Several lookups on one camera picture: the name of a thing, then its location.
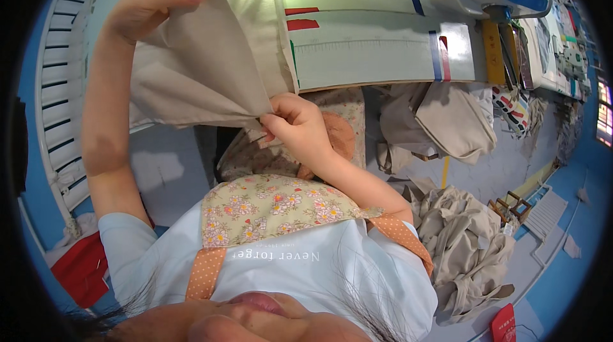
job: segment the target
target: yellow floor line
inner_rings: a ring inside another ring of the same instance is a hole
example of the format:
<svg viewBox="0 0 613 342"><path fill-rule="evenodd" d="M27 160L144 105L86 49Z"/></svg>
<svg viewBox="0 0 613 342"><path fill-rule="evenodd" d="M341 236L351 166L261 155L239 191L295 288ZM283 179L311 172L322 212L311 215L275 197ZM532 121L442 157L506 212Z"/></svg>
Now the yellow floor line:
<svg viewBox="0 0 613 342"><path fill-rule="evenodd" d="M445 164L443 165L443 178L441 178L441 189L445 189L447 186L447 171L449 170L449 156L445 157Z"/></svg>

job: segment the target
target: floral fabric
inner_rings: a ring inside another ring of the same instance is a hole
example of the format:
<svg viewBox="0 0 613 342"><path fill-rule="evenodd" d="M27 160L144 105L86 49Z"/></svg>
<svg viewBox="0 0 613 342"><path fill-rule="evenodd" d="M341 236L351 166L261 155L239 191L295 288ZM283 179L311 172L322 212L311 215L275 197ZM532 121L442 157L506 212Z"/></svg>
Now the floral fabric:
<svg viewBox="0 0 613 342"><path fill-rule="evenodd" d="M356 144L351 163L366 168L364 94L359 87L310 92L300 95L319 107L321 111L336 113L346 119L356 133ZM218 164L224 181L237 178L274 173L296 177L300 163L289 154L287 148L275 139L264 141L264 133L243 129L227 148Z"/></svg>
<svg viewBox="0 0 613 342"><path fill-rule="evenodd" d="M202 201L203 247L231 247L311 227L382 215L331 186L275 174L221 183Z"/></svg>

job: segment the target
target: lips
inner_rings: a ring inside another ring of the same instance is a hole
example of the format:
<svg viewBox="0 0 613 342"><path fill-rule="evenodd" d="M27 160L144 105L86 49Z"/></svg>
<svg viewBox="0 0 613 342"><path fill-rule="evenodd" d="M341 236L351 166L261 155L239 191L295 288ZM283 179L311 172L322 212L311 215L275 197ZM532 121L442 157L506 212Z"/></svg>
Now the lips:
<svg viewBox="0 0 613 342"><path fill-rule="evenodd" d="M236 303L249 303L262 311L285 316L283 308L279 305L279 302L274 300L271 296L261 292L242 293L229 300L227 303L229 305L234 305Z"/></svg>

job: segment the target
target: window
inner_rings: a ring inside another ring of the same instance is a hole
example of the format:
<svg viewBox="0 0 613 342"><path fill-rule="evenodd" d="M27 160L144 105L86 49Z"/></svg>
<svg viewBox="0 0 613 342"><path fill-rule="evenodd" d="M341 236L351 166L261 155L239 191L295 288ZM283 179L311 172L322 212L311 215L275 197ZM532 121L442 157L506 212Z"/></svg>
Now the window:
<svg viewBox="0 0 613 342"><path fill-rule="evenodd" d="M596 138L607 147L613 142L613 107L611 106L611 90L606 81L598 78L598 121L596 122Z"/></svg>

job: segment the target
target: floral apron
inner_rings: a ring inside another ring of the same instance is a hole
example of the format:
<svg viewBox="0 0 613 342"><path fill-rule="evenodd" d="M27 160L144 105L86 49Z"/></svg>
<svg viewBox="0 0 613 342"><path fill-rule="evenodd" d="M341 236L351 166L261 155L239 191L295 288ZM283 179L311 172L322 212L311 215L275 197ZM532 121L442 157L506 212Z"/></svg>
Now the floral apron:
<svg viewBox="0 0 613 342"><path fill-rule="evenodd" d="M409 249L430 275L430 254L415 234L381 208L362 209L331 186L279 175L221 183L202 201L202 245L189 277L188 299L209 299L226 249L348 219L369 219L387 238Z"/></svg>

